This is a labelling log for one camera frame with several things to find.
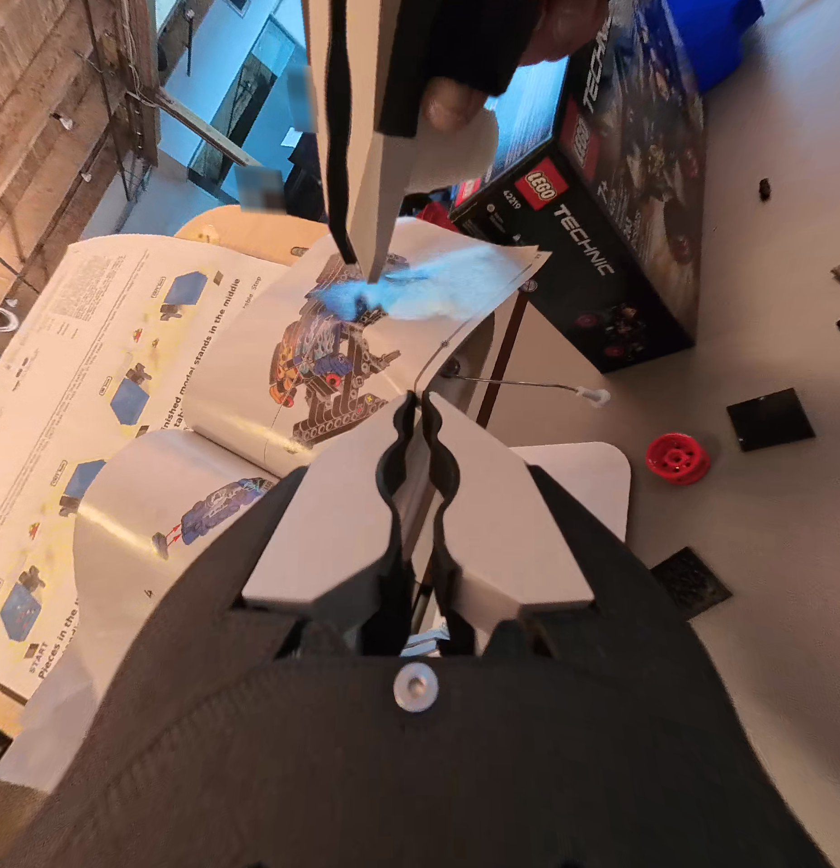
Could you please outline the black toy set box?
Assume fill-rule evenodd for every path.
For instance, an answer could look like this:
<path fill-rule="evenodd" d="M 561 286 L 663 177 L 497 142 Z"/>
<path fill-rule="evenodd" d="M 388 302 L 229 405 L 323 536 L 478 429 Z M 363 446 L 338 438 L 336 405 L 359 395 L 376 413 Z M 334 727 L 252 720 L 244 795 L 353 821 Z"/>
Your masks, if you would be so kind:
<path fill-rule="evenodd" d="M 453 223 L 549 254 L 530 300 L 599 372 L 691 348 L 704 106 L 667 2 L 610 2 L 592 42 L 518 69 L 486 108 L 495 158 L 453 188 Z"/>

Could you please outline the white book stand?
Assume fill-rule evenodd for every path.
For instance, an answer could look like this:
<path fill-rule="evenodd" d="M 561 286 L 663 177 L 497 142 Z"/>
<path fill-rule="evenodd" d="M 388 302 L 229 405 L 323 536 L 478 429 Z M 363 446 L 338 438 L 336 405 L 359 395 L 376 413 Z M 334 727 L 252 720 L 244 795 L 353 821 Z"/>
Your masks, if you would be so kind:
<path fill-rule="evenodd" d="M 493 378 L 503 378 L 527 308 L 528 296 L 519 292 L 511 309 L 490 316 L 457 350 L 446 350 L 443 374 L 481 377 L 486 357 L 494 353 Z M 515 447 L 512 452 L 539 466 L 568 490 L 616 537 L 626 537 L 631 495 L 631 466 L 618 448 L 603 442 L 555 443 Z M 446 637 L 443 617 L 433 596 L 428 564 L 432 556 L 434 516 L 441 497 L 429 490 L 423 497 L 428 506 L 425 521 L 416 534 L 412 563 L 418 574 L 414 586 L 412 633 L 404 656 L 430 654 Z"/>

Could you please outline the blue storage bin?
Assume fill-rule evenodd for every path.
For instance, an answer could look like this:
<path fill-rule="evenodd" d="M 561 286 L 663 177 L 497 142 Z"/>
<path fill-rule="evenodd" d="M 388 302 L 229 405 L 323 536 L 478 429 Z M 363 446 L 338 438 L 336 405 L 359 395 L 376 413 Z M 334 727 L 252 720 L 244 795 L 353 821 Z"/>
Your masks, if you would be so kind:
<path fill-rule="evenodd" d="M 761 1 L 669 1 L 701 94 L 739 68 L 742 39 L 763 15 Z"/>

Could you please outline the black square plate piece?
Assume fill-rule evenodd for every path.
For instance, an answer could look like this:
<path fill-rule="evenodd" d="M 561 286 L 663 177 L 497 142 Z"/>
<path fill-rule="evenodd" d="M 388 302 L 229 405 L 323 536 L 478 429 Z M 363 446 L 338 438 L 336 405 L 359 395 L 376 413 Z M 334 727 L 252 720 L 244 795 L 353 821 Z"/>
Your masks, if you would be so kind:
<path fill-rule="evenodd" d="M 733 596 L 690 547 L 679 549 L 650 572 L 688 622 Z"/>

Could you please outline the small black tile piece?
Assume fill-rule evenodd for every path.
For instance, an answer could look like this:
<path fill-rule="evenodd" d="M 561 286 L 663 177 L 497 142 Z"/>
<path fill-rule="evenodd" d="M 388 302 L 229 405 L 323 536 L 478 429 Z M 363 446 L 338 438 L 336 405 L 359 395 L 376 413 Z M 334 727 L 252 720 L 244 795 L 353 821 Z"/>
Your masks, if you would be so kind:
<path fill-rule="evenodd" d="M 816 438 L 794 388 L 741 401 L 726 412 L 744 453 Z"/>

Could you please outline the red wheel rim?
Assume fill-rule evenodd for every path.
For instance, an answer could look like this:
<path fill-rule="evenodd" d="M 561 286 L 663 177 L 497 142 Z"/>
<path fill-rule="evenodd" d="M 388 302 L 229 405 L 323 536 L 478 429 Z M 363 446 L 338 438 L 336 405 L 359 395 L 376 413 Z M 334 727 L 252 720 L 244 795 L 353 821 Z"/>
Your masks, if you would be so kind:
<path fill-rule="evenodd" d="M 678 486 L 701 481 L 710 469 L 709 453 L 696 439 L 678 432 L 651 441 L 644 459 L 653 474 Z"/>

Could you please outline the instruction booklet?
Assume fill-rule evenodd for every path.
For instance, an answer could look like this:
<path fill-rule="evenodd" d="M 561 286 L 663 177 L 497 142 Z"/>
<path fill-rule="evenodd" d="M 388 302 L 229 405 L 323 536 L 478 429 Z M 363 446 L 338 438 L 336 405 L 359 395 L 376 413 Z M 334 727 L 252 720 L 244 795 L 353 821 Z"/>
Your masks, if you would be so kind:
<path fill-rule="evenodd" d="M 277 481 L 424 389 L 550 254 L 397 223 L 366 286 L 330 237 L 72 245 L 0 359 L 0 686 L 30 701 L 0 784 L 69 766 L 160 600 Z"/>

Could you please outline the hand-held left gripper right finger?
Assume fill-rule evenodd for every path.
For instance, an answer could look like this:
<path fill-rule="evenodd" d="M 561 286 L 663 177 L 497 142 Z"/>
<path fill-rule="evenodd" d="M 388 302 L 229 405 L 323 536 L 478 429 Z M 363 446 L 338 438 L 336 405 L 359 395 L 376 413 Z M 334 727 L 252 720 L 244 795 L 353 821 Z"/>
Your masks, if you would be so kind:
<path fill-rule="evenodd" d="M 594 593 L 526 462 L 436 392 L 422 396 L 435 596 L 446 619 L 581 608 Z"/>

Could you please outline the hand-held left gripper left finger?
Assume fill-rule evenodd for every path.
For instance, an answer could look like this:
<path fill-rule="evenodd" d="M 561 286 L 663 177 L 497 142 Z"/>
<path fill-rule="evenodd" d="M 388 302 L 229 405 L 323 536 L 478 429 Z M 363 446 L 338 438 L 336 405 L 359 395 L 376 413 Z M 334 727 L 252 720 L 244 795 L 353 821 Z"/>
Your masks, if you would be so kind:
<path fill-rule="evenodd" d="M 407 479 L 416 406 L 414 392 L 390 401 L 305 468 L 244 602 L 278 613 L 376 613 L 386 593 L 411 588 L 395 495 Z"/>

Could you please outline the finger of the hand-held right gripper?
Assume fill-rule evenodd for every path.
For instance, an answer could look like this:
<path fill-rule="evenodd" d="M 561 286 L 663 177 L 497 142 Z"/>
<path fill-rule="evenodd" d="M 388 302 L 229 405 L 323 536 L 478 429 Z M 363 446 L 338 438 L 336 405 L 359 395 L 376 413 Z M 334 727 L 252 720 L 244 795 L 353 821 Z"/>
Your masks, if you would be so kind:
<path fill-rule="evenodd" d="M 328 228 L 348 265 L 358 263 L 347 228 L 350 203 L 348 147 L 352 91 L 346 1 L 303 2 L 318 162 Z"/>
<path fill-rule="evenodd" d="M 397 43 L 404 2 L 349 1 L 349 243 L 379 280 L 414 160 L 412 50 Z"/>

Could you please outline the person's right hand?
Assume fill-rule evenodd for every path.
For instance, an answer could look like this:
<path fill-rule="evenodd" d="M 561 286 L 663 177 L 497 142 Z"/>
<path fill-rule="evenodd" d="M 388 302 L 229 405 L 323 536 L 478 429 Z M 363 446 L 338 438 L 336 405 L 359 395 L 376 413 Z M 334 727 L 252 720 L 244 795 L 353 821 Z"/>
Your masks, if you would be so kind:
<path fill-rule="evenodd" d="M 453 133 L 499 95 L 513 71 L 557 61 L 593 40 L 608 17 L 607 1 L 441 2 L 422 113 Z"/>

